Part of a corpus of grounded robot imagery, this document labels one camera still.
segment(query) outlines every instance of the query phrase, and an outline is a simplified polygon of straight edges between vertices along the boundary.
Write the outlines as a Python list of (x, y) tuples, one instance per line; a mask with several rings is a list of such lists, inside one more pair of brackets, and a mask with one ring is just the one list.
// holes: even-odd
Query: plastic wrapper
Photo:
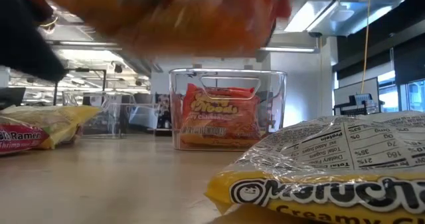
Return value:
[(0, 126), (3, 139), (7, 140), (7, 144), (3, 143), (6, 148), (0, 148), (0, 154), (9, 152), (8, 147), (22, 146), (21, 142), (31, 143), (31, 145), (25, 144), (22, 149), (16, 151), (29, 148), (54, 149), (55, 145), (61, 142), (71, 141), (79, 131), (80, 125), (99, 111), (99, 108), (89, 106), (6, 108), (0, 112), (0, 118), (10, 122)]
[(225, 212), (254, 204), (327, 223), (425, 223), (425, 114), (326, 117), (269, 135), (214, 176)]
[(53, 0), (138, 55), (254, 56), (288, 0)]
[(181, 148), (244, 148), (260, 140), (254, 88), (187, 87)]

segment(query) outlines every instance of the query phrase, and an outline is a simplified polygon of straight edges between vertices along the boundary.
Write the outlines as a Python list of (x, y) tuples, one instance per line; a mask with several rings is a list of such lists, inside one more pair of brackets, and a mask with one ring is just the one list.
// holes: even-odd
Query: ramen noodle package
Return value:
[(52, 0), (137, 55), (254, 56), (288, 0)]
[(254, 88), (187, 87), (179, 149), (246, 150), (260, 140)]
[(80, 125), (99, 111), (90, 106), (11, 107), (0, 111), (0, 118), (12, 120), (15, 126), (28, 130), (31, 135), (14, 138), (6, 125), (0, 126), (0, 130), (6, 140), (31, 142), (33, 145), (28, 148), (54, 149), (55, 145), (72, 140)]
[(281, 129), (213, 177), (225, 212), (253, 204), (326, 223), (425, 223), (425, 114), (326, 117)]

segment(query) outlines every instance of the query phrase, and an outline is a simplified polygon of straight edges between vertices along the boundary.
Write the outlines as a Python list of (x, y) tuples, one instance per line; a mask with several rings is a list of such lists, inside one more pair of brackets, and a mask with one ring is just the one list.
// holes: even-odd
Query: wooden table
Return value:
[(220, 216), (203, 193), (240, 154), (175, 151), (171, 138), (146, 136), (2, 157), (0, 224), (305, 223), (257, 207)]

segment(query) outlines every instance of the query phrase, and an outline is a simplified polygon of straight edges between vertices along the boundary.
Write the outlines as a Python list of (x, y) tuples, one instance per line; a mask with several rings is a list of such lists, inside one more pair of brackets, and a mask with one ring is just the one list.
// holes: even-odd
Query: ceiling duct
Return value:
[[(404, 0), (370, 0), (372, 23)], [(348, 36), (367, 25), (369, 0), (294, 0), (293, 15), (276, 32), (314, 32), (325, 36)]]

